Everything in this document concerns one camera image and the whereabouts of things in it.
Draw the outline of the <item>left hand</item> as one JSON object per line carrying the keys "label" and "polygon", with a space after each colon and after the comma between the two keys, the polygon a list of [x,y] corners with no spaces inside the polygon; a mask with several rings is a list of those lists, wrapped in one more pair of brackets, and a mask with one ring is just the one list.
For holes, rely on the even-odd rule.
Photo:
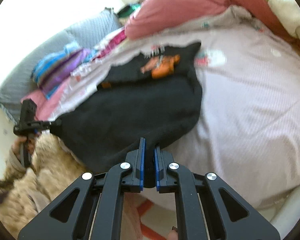
{"label": "left hand", "polygon": [[26,143],[27,150],[30,155],[33,155],[34,149],[35,149],[35,144],[36,140],[38,138],[39,134],[36,135],[30,135],[29,138],[27,137],[17,137],[16,140],[14,141],[13,145],[11,146],[12,152],[14,155],[18,158],[18,160],[21,160],[20,157],[20,146],[23,143]]}

